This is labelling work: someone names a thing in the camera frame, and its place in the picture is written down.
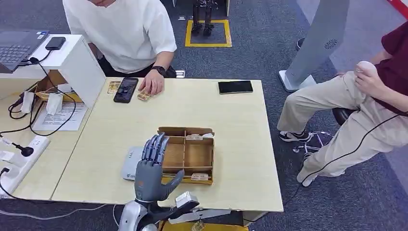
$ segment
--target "electrical outlet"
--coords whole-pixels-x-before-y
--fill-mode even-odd
[[[24,179],[28,171],[32,168],[34,163],[38,160],[39,156],[47,148],[49,143],[50,143],[50,140],[47,137],[35,136],[34,139],[28,145],[29,147],[32,147],[34,149],[34,152],[30,156],[24,157],[24,159],[26,160],[26,163],[23,167],[19,168],[9,163],[7,163],[4,166],[8,168],[17,168],[19,170],[19,173],[16,177],[11,177],[11,176],[9,177],[7,173],[3,173],[1,176],[1,179],[0,179],[1,185],[8,193],[11,194],[14,192],[14,190],[17,188],[20,182]],[[6,198],[6,197],[7,197],[6,193],[4,193],[4,191],[0,189],[0,198]]]

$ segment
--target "wristwatch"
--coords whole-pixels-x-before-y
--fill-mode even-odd
[[[163,77],[166,77],[166,70],[164,67],[162,66],[153,66],[152,70],[157,70],[159,72],[159,74],[163,75]]]

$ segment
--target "light wood tabletop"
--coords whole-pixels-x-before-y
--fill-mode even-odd
[[[120,175],[128,149],[159,127],[178,126],[214,131],[214,184],[181,184],[161,206],[190,191],[203,208],[283,211],[261,81],[252,80],[253,93],[220,95],[219,80],[166,79],[161,94],[143,102],[135,93],[126,104],[107,93],[115,80],[107,78],[52,200],[134,200],[133,181]]]
[[[0,100],[0,130],[15,130],[24,128],[28,125],[30,115],[27,115],[23,119],[14,120],[9,117],[8,107],[13,104],[19,98],[18,94],[10,95]],[[81,131],[89,117],[90,109],[85,114],[82,124],[78,131],[58,131],[49,136],[50,144],[47,149],[41,154],[37,162],[33,165],[27,175],[23,178],[23,181],[19,184],[16,190],[12,193],[14,196],[22,197],[26,199],[35,200],[50,200],[51,196],[58,184],[58,181],[64,171],[64,168],[75,148]],[[14,114],[15,117],[21,116],[21,114]],[[38,132],[40,134],[48,134],[50,131]],[[25,131],[15,133],[3,134],[5,138],[20,144],[21,146],[27,146],[35,134],[26,129]],[[6,150],[17,153],[19,150],[14,146],[8,147],[0,144],[0,150]],[[5,165],[0,161],[0,168]]]

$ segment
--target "khaki pants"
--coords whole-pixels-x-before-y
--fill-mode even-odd
[[[362,93],[354,85],[354,78],[353,72],[347,72],[342,77],[300,89],[287,97],[278,123],[280,131],[301,133],[307,121],[319,110],[336,107],[359,109],[352,113],[328,145],[304,162],[297,175],[298,182],[302,182],[309,174],[318,171],[331,160],[354,151],[369,130],[395,116],[395,113]],[[303,185],[308,186],[317,175],[340,176],[350,166],[366,161],[379,152],[386,153],[407,143],[408,117],[398,116],[367,135],[356,152],[330,163],[321,172],[310,175]]]

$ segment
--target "black smartphone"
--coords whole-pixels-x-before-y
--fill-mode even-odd
[[[123,78],[117,89],[114,101],[116,103],[128,103],[132,99],[132,95],[135,92],[136,85],[138,84],[138,78]]]
[[[218,82],[219,93],[233,94],[233,93],[246,93],[253,92],[251,81],[230,81],[230,82]]]

